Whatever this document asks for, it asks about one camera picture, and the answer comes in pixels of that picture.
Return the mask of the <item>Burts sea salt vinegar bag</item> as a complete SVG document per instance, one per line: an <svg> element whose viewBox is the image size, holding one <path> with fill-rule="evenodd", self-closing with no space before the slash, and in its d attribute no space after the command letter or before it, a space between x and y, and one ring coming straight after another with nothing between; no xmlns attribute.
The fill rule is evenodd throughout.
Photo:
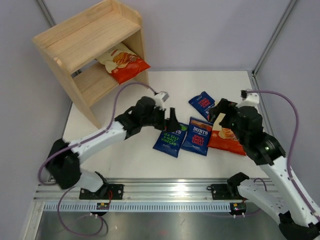
<svg viewBox="0 0 320 240"><path fill-rule="evenodd" d="M188 125L180 123L180 129L174 132L162 131L153 149L178 158L179 151L188 132Z"/></svg>

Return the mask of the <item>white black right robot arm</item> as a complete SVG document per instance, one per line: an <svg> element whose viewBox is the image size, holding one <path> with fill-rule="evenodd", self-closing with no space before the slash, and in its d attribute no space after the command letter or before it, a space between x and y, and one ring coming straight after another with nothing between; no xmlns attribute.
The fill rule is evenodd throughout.
<svg viewBox="0 0 320 240"><path fill-rule="evenodd" d="M253 202L278 225L287 240L315 240L320 236L318 206L308 206L298 193L293 172L287 169L287 157L278 140L264 131L263 117L256 109L259 100L245 99L236 103L222 98L209 110L209 120L230 129L246 155L269 177L281 200L257 186L239 172L227 180L227 193L232 198Z"/></svg>

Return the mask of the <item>Burts spicy sweet chilli bag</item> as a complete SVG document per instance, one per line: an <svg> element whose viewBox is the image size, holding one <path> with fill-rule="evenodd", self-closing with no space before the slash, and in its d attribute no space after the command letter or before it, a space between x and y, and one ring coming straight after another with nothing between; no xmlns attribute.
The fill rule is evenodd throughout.
<svg viewBox="0 0 320 240"><path fill-rule="evenodd" d="M187 134L180 148L202 156L207 156L212 128L212 123L190 117Z"/></svg>

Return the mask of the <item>cassava chips bag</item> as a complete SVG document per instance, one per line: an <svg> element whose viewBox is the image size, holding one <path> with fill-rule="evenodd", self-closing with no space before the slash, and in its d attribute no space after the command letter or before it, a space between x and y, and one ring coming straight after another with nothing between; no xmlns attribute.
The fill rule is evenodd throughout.
<svg viewBox="0 0 320 240"><path fill-rule="evenodd" d="M225 117L220 113L213 123L210 140L207 144L209 148L228 151L233 154L246 156L246 153L231 129L222 127L220 122Z"/></svg>
<svg viewBox="0 0 320 240"><path fill-rule="evenodd" d="M151 66L122 42L96 58L106 71L121 85L135 78Z"/></svg>

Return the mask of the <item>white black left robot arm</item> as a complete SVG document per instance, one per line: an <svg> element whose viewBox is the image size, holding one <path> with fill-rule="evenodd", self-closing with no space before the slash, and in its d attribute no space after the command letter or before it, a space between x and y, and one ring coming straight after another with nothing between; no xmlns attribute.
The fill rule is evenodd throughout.
<svg viewBox="0 0 320 240"><path fill-rule="evenodd" d="M156 93L153 97L143 96L106 128L72 142L63 139L55 141L45 168L62 190L80 187L96 199L112 196L108 181L97 171L81 169L81 164L101 150L138 134L143 127L168 132L179 130L180 124L173 107L170 108L169 118L165 118L168 97L167 92Z"/></svg>

